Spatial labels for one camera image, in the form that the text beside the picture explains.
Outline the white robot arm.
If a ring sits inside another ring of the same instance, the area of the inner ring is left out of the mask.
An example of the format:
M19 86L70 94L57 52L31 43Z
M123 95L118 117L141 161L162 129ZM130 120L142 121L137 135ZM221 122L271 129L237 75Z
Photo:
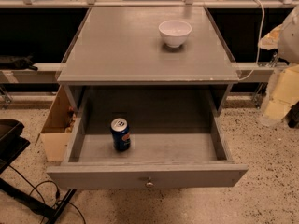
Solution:
M278 50L278 57L289 63L275 68L266 88L259 121L265 126L280 123L299 103L299 6L283 23L272 29L258 43L261 49Z

